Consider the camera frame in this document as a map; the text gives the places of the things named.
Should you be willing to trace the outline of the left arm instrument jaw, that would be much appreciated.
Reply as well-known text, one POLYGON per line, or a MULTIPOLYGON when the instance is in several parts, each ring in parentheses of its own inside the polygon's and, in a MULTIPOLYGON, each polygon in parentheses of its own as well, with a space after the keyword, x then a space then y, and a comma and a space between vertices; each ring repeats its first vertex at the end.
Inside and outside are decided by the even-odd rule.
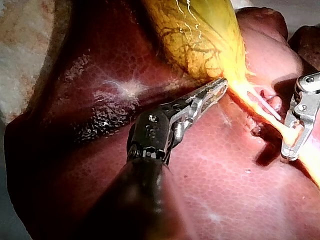
POLYGON ((226 78, 217 78, 198 88, 193 95, 193 100, 203 102, 218 102, 226 93, 228 80, 226 78))
POLYGON ((189 105, 189 110, 187 112, 187 116, 185 117, 185 120, 188 123, 197 122, 211 106, 218 103, 209 101, 203 102, 202 100, 193 100, 194 94, 196 93, 197 89, 185 95, 185 102, 189 105))

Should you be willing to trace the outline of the right arm instrument jaw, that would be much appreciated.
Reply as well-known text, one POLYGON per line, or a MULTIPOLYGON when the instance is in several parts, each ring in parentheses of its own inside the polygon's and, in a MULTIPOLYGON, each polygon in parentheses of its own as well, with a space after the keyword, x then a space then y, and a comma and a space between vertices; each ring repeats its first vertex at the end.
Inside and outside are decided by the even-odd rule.
POLYGON ((293 125, 293 130, 295 132, 295 140, 293 144, 290 147, 289 150, 289 159, 291 161, 295 161, 298 159, 299 153, 302 150, 302 147, 307 142, 309 136, 311 135, 311 132, 314 128, 314 124, 307 122, 307 123, 295 123, 293 125))
POLYGON ((286 130, 282 136, 281 155, 285 159, 294 159, 294 143, 296 141, 296 118, 294 116, 287 116, 284 120, 286 130))

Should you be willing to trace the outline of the left arm instrument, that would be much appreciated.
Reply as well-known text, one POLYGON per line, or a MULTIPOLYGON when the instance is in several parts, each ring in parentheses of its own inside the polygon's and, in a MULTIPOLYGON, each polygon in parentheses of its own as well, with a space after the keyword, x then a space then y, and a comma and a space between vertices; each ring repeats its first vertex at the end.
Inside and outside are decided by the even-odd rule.
POLYGON ((141 113, 127 139, 127 161, 152 158, 168 164, 173 148, 195 122, 198 99, 183 96, 141 113))

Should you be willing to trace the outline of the right arm instrument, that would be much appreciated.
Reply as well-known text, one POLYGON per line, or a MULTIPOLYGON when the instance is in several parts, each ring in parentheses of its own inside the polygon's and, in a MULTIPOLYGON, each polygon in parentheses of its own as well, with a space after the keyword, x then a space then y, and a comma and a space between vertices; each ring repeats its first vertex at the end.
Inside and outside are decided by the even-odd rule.
POLYGON ((294 86, 293 115, 304 126, 315 122, 320 108, 320 72, 300 76, 294 86))

